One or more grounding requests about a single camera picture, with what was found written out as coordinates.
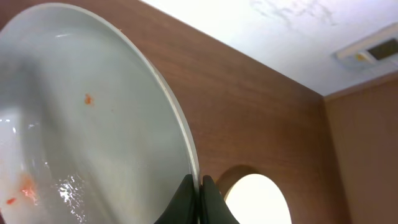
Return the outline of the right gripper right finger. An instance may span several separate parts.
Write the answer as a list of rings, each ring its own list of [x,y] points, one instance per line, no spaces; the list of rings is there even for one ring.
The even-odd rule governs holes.
[[[214,180],[204,175],[200,187],[200,223],[202,224],[239,224],[230,212]]]

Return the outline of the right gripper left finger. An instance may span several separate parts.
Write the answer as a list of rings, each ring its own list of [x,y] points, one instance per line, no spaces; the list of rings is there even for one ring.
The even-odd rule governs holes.
[[[191,174],[187,174],[155,224],[192,224],[197,220],[196,193]]]

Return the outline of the cream white plate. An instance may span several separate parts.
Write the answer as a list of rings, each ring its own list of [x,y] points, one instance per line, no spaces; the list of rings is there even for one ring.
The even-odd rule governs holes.
[[[268,177],[249,174],[227,191],[224,200],[240,224],[291,224],[287,201]]]

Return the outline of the light blue plate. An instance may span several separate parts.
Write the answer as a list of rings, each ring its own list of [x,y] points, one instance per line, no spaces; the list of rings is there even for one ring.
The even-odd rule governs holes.
[[[45,3],[1,29],[6,223],[154,223],[198,171],[165,78],[107,20]]]

